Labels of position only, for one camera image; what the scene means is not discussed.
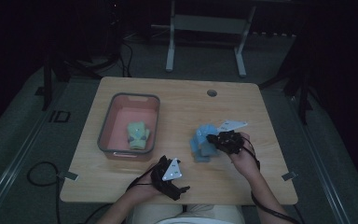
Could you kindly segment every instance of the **person's left hand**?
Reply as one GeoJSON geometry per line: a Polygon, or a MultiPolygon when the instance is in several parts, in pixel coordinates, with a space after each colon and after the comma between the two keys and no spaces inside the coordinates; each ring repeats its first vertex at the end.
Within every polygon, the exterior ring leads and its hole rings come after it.
{"type": "MultiPolygon", "coordinates": [[[[152,168],[155,164],[151,164],[147,170],[152,168]]],[[[150,176],[152,172],[138,180],[137,184],[130,188],[125,194],[129,194],[134,204],[143,203],[157,195],[162,194],[152,185],[152,178],[150,176]]]]}

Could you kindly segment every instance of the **plastic bin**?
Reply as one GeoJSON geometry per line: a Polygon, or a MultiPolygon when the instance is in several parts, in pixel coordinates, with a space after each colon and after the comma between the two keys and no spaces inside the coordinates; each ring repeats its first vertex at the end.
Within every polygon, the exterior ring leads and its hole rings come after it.
{"type": "Polygon", "coordinates": [[[160,101],[156,95],[121,92],[107,111],[98,147],[110,160],[149,161],[156,141],[160,101]],[[143,121],[150,134],[145,149],[131,149],[127,127],[143,121]]]}

